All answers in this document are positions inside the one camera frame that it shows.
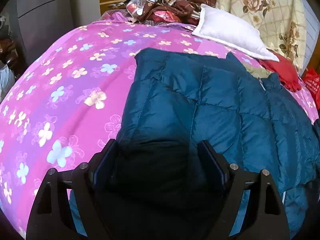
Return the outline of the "blue quilted down jacket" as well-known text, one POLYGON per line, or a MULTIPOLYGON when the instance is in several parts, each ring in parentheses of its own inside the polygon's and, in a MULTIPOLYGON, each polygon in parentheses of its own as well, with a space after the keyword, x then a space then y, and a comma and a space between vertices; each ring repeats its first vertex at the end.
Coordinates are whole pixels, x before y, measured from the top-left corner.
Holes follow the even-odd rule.
POLYGON ((295 237, 319 198, 319 121, 278 75, 258 80, 231 53, 146 48, 135 59, 119 152, 94 194, 108 238, 207 238, 223 190, 202 169, 204 140, 245 171, 270 171, 295 237))

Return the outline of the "clear plastic bag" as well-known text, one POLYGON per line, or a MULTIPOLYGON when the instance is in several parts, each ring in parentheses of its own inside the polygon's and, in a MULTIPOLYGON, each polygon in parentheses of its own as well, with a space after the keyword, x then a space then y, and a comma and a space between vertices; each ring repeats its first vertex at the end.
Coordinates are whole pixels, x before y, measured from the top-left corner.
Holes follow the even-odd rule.
POLYGON ((133 17, 137 18, 143 13, 144 5, 148 0, 131 0, 126 6, 128 13, 133 17))

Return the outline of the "white pillow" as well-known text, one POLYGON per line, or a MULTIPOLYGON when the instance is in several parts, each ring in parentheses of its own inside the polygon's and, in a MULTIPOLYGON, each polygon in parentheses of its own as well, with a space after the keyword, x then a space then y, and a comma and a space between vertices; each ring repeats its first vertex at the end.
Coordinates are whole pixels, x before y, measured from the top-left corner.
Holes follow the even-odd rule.
POLYGON ((278 57, 266 48, 255 27, 206 4, 201 5, 200 20, 192 34, 237 49, 255 59, 279 62, 278 57))

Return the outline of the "grey refrigerator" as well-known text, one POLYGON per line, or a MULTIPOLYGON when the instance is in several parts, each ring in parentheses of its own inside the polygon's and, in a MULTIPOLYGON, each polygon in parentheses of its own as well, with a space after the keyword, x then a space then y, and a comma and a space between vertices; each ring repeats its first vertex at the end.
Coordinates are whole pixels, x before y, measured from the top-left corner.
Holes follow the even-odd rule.
POLYGON ((28 65, 57 39, 100 17, 99 0, 8 0, 1 9, 28 65))

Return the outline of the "red shopping bag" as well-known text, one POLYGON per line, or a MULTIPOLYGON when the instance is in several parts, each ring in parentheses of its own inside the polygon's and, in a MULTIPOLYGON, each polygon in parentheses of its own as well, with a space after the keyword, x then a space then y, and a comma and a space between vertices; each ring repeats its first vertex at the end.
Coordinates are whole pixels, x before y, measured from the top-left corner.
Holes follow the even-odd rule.
POLYGON ((320 80, 319 74, 312 68, 306 71, 306 74, 303 77, 303 82, 306 88, 312 95, 312 98, 316 104, 317 109, 319 110, 320 106, 320 80))

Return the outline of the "brown floral blanket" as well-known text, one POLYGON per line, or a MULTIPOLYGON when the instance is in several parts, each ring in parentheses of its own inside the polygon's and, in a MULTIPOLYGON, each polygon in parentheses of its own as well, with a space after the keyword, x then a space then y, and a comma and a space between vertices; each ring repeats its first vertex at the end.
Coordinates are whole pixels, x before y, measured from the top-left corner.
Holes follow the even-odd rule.
POLYGON ((216 2, 217 0, 147 0, 137 20, 141 23, 153 21, 198 25, 201 5, 214 8, 216 2))

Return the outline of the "pink floral bed sheet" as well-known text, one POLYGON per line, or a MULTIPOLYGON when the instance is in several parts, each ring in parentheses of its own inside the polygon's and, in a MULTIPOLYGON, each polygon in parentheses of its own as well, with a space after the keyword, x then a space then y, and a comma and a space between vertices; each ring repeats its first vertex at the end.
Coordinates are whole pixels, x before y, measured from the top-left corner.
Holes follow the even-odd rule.
POLYGON ((144 48, 259 62, 192 35, 186 24, 151 26, 113 18, 78 27, 55 41, 1 102, 1 210, 26 236, 31 207, 47 170, 88 161, 121 127, 144 48))

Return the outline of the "red fringed cloth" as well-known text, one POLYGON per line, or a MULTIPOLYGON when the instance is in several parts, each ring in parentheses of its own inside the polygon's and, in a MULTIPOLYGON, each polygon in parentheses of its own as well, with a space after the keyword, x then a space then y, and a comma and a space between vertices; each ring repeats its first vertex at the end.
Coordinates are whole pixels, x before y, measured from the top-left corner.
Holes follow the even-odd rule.
POLYGON ((301 90, 302 87, 298 82, 298 73, 292 63, 278 53, 273 52, 273 54, 278 58, 278 62, 259 59, 260 65, 271 72, 277 73, 280 83, 289 91, 297 92, 301 90))

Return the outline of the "cream rose pattern quilt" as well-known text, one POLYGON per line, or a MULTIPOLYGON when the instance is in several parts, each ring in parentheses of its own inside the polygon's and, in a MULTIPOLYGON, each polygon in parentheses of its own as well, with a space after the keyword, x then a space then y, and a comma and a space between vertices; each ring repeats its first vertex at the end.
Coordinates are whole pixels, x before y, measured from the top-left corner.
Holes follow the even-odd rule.
POLYGON ((216 7, 253 25, 268 49, 302 73, 307 37, 302 0, 217 0, 216 7))

